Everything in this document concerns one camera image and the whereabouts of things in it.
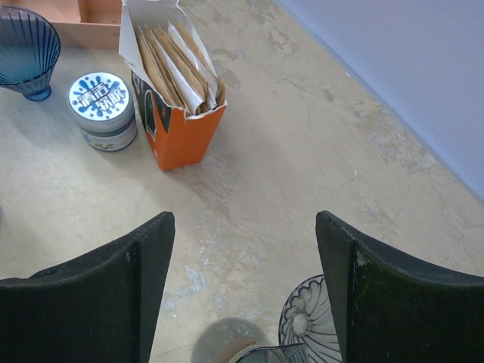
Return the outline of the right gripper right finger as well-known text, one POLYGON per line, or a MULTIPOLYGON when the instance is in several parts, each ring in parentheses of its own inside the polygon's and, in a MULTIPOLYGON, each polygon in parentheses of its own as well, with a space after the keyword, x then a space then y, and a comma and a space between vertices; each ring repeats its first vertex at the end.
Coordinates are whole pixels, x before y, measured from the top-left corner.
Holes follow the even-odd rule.
POLYGON ((318 252, 345 362, 481 362, 483 279, 423 261, 328 211, 318 252))

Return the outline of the blue glass dripper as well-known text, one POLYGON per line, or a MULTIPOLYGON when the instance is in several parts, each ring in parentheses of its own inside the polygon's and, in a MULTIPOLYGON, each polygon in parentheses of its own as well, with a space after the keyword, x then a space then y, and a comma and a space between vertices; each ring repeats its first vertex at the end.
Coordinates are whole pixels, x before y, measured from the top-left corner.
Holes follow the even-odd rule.
POLYGON ((57 30, 42 15, 1 6, 1 87, 40 102, 51 94, 50 81, 61 55, 57 30))

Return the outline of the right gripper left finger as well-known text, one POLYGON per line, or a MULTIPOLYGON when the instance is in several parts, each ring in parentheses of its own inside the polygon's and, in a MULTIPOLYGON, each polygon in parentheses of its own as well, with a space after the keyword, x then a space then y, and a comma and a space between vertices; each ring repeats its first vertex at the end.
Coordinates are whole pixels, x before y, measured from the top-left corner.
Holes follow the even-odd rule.
POLYGON ((154 216, 75 259, 1 282, 3 362, 147 362, 175 217, 154 216))

